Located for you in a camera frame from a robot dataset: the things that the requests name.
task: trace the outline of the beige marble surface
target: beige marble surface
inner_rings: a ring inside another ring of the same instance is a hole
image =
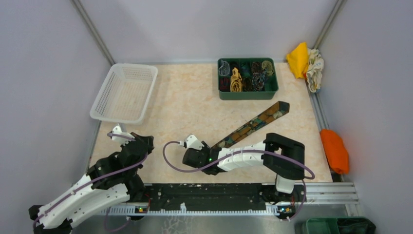
[[[305,165],[316,174],[312,182],[332,181],[304,80],[295,79],[287,63],[276,64],[279,90],[272,100],[240,101],[219,99],[216,63],[157,67],[158,78],[143,125],[126,125],[128,132],[155,137],[155,149],[144,162],[143,169],[138,171],[145,183],[274,182],[274,172],[264,166],[239,168],[215,176],[202,172],[181,173],[164,162],[162,148],[168,141],[183,140],[190,133],[212,146],[279,100],[290,103],[290,113],[256,131],[233,148],[262,141],[266,133],[278,133],[305,145]],[[119,145],[106,136],[114,125],[102,122],[91,165],[120,150]],[[182,169],[191,169],[182,164],[184,153],[185,149],[177,145],[167,148],[171,163]]]

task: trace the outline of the robotic arm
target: robotic arm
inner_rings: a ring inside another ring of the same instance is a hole
[[[110,134],[121,144],[121,152],[98,160],[54,201],[29,209],[35,234],[70,234],[81,222],[110,206],[142,200],[145,186],[136,172],[154,149],[153,137],[124,133],[120,126]]]
[[[227,159],[202,170],[208,175],[216,175],[240,167],[264,165],[277,173],[277,191],[287,194],[292,193],[296,180],[304,179],[304,169],[302,167],[281,158],[254,152],[256,150],[275,152],[281,148],[281,155],[304,164],[304,145],[276,133],[268,133],[264,141],[237,149],[210,148],[194,135],[189,135],[183,145],[187,148],[187,151],[182,163],[193,168],[201,168],[233,154]]]

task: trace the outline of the gray wall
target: gray wall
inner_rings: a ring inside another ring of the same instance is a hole
[[[412,232],[412,11],[411,0],[348,1],[320,48],[322,103],[380,234]]]
[[[283,60],[313,46],[335,0],[82,0],[116,62]]]
[[[2,1],[0,41],[0,233],[28,234],[85,170],[110,66],[68,0]]]

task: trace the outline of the purple cable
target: purple cable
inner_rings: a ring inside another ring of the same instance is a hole
[[[112,229],[112,230],[109,229],[108,226],[107,226],[107,222],[108,222],[108,215],[109,215],[109,211],[110,211],[110,210],[111,210],[111,207],[109,207],[109,208],[106,210],[105,221],[103,222],[103,228],[105,229],[105,231],[110,232],[110,233],[117,232],[117,231],[119,231],[119,230],[124,229],[124,228],[131,222],[131,219],[129,218],[128,221],[126,221],[126,223],[124,223],[122,226],[120,226],[120,227],[118,227],[118,228],[116,228],[116,229]]]
[[[118,135],[118,136],[115,136],[115,137],[123,137],[123,138],[126,138],[127,136]],[[144,157],[144,159],[143,159],[142,161],[140,161],[140,162],[138,162],[138,163],[136,163],[136,164],[134,164],[134,165],[132,165],[132,166],[125,167],[125,168],[120,169],[120,170],[118,170],[118,171],[114,171],[114,172],[108,173],[108,174],[106,174],[106,175],[102,175],[102,176],[100,176],[100,177],[98,177],[98,178],[96,178],[96,179],[93,179],[93,180],[91,180],[91,181],[89,181],[89,182],[87,182],[87,183],[79,186],[77,189],[74,189],[73,192],[74,192],[74,193],[77,193],[78,191],[82,190],[82,189],[85,188],[86,186],[95,183],[96,181],[99,181],[99,180],[101,180],[101,179],[105,179],[105,178],[108,178],[108,177],[110,177],[110,176],[113,176],[113,175],[116,175],[116,174],[125,172],[125,171],[127,171],[127,170],[132,169],[132,168],[135,168],[135,167],[141,165],[141,164],[146,160],[147,157],[148,157],[148,154],[145,154],[145,157]],[[39,217],[37,217],[37,218],[34,220],[34,222],[33,222],[33,228],[36,227],[37,222],[38,222],[41,218],[43,218],[43,217],[44,217],[45,215],[47,215],[50,211],[52,211],[54,208],[56,208],[56,206],[58,206],[60,203],[62,203],[62,202],[65,201],[66,199],[68,199],[71,195],[72,195],[71,193],[66,194],[64,197],[62,197],[62,199],[60,199],[60,200],[57,201],[55,204],[53,204],[49,209],[45,210],[45,211],[44,211],[44,214],[41,214]]]
[[[277,153],[270,152],[270,151],[265,151],[265,150],[240,150],[240,151],[235,151],[235,152],[233,152],[233,153],[231,153],[231,154],[228,154],[228,155],[225,155],[224,157],[222,157],[222,158],[220,158],[220,159],[218,159],[218,160],[215,160],[215,161],[213,161],[213,162],[211,162],[211,163],[209,163],[209,164],[207,164],[207,165],[205,165],[205,166],[203,166],[203,167],[196,168],[196,169],[192,169],[192,170],[183,170],[183,169],[177,168],[177,167],[175,167],[174,165],[172,165],[172,164],[168,161],[168,159],[167,159],[167,157],[166,157],[165,149],[166,149],[166,147],[167,147],[168,145],[170,145],[170,144],[172,144],[172,143],[179,144],[178,141],[170,141],[170,142],[166,143],[165,146],[164,146],[164,148],[163,148],[163,150],[162,150],[162,154],[163,154],[163,156],[164,156],[165,162],[166,162],[170,167],[172,167],[173,169],[175,169],[175,170],[177,170],[177,171],[179,171],[179,172],[185,172],[185,173],[198,172],[198,171],[201,171],[201,170],[203,170],[203,169],[205,169],[205,168],[208,168],[208,167],[210,167],[210,166],[212,166],[212,165],[214,165],[214,164],[217,164],[218,162],[223,161],[223,160],[225,160],[225,159],[227,159],[227,158],[229,158],[229,157],[231,157],[231,156],[233,156],[233,155],[237,155],[237,154],[241,154],[241,153],[262,153],[262,154],[266,154],[266,155],[272,155],[272,156],[275,156],[275,157],[279,157],[279,158],[281,158],[281,159],[287,160],[287,161],[289,161],[289,162],[292,162],[292,163],[294,163],[294,164],[302,167],[303,169],[305,169],[306,171],[308,171],[308,172],[311,174],[311,177],[307,177],[307,176],[304,177],[304,178],[306,178],[306,179],[314,179],[314,178],[316,177],[316,175],[314,174],[314,172],[313,172],[312,170],[310,170],[310,168],[308,168],[308,167],[305,166],[304,164],[302,164],[302,163],[300,163],[300,162],[298,162],[298,161],[296,161],[296,160],[294,160],[294,159],[291,159],[291,158],[289,158],[289,157],[286,157],[286,156],[284,156],[284,155],[279,155],[279,154],[277,154]]]

